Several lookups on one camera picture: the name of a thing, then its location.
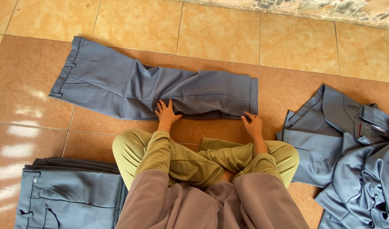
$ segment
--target brown fabric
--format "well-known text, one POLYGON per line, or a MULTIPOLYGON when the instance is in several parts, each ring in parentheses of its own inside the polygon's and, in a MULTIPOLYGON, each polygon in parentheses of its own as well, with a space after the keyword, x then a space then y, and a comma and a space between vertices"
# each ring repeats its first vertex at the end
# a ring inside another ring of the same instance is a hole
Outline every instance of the brown fabric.
POLYGON ((255 172, 220 181, 205 192, 181 182, 168 188, 158 169, 132 181, 116 229, 308 229, 285 186, 255 172))

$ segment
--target gray trousers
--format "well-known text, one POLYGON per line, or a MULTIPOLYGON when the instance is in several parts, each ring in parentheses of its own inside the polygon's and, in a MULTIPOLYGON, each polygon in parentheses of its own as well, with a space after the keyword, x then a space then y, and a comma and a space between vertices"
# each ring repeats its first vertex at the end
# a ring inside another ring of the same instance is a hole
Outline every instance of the gray trousers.
POLYGON ((74 37, 49 96, 119 119, 157 119, 159 99, 173 99, 173 110, 190 119, 258 114, 258 79, 145 66, 81 37, 74 37))
POLYGON ((289 111, 280 141, 293 145, 293 181, 324 187, 320 229, 389 228, 389 115, 322 85, 289 111))
POLYGON ((115 163, 36 159, 22 171, 14 228, 113 229, 127 194, 115 163))

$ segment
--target hand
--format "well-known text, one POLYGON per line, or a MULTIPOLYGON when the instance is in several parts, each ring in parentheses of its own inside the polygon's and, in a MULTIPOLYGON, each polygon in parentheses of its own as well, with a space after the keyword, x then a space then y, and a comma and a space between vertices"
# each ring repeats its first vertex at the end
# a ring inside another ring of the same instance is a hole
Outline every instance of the hand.
POLYGON ((258 115, 253 115, 248 112, 244 112, 250 119, 251 123, 248 123, 247 119, 244 116, 241 116, 243 120, 244 127, 247 130, 248 134, 255 140, 256 138, 262 138, 263 134, 263 121, 258 115))
POLYGON ((169 100, 169 107, 167 107, 164 101, 161 99, 157 105, 159 111, 155 110, 155 113, 159 118, 158 130, 165 130, 170 132, 172 124, 183 117, 183 114, 175 115, 173 112, 173 104, 171 99, 169 100))

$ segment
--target fingers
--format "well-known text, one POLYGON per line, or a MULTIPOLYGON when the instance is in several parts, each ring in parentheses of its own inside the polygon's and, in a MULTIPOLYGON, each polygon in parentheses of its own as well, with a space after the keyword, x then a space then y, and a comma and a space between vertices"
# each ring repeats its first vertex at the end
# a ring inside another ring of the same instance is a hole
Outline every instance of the fingers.
POLYGON ((247 119, 244 116, 241 116, 241 120, 243 121, 244 126, 249 125, 247 119))
POLYGON ((252 115, 252 114, 248 113, 247 111, 244 111, 244 114, 246 114, 249 117, 249 119, 251 119, 251 121, 255 120, 256 115, 252 115))
POLYGON ((156 105, 158 106, 159 111, 162 111, 162 110, 163 110, 160 103, 157 103, 156 105))
POLYGON ((166 109, 168 108, 167 105, 165 104, 165 102, 163 100, 159 100, 161 102, 161 105, 162 105, 162 109, 166 109))

